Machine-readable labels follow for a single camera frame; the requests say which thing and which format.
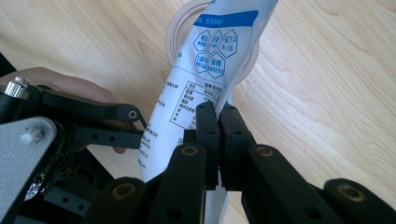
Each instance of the wood grain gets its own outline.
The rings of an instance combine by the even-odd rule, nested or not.
[[[0,51],[17,67],[83,77],[146,119],[170,64],[166,27],[187,0],[0,2]],[[234,100],[258,142],[322,187],[345,177],[396,208],[396,2],[279,1]],[[95,155],[139,175],[136,152]],[[247,222],[233,197],[226,223]]]

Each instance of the screw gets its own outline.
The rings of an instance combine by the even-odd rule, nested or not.
[[[26,133],[24,133],[21,137],[21,141],[24,144],[32,144],[33,142],[37,143],[39,142],[44,136],[44,133],[39,129],[39,128],[29,128],[26,130]]]
[[[136,192],[136,187],[131,183],[121,183],[111,190],[111,195],[114,199],[124,200],[127,197],[134,195]]]
[[[132,110],[131,112],[129,112],[128,116],[130,119],[135,119],[137,117],[137,113],[136,113],[136,111]]]

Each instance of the tape roll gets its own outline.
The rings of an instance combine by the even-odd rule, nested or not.
[[[209,3],[210,0],[192,0],[179,9],[170,21],[165,38],[165,50],[170,64],[175,63],[190,28]],[[248,55],[242,74],[238,78],[238,83],[247,77],[253,69],[259,57],[259,49],[260,41],[257,41]]]

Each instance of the human hand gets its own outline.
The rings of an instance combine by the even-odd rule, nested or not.
[[[66,92],[97,102],[112,104],[119,103],[119,100],[113,95],[113,93],[105,88],[102,88],[88,80],[65,76],[43,67],[29,68],[0,77],[0,85],[6,86],[8,82],[14,80],[15,77],[26,78],[30,81],[31,85],[45,85],[53,88],[55,91]],[[114,125],[124,126],[123,122],[115,122]],[[113,148],[114,151],[119,154],[124,153],[126,150],[122,147]]]

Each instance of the wooden surface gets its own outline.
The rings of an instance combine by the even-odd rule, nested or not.
[[[0,51],[113,91],[149,119],[170,64],[166,27],[187,0],[0,2]],[[280,0],[259,59],[234,89],[256,140],[307,181],[360,182],[396,208],[394,0]],[[136,151],[95,155],[115,177],[139,175]],[[237,194],[225,223],[244,223]]]

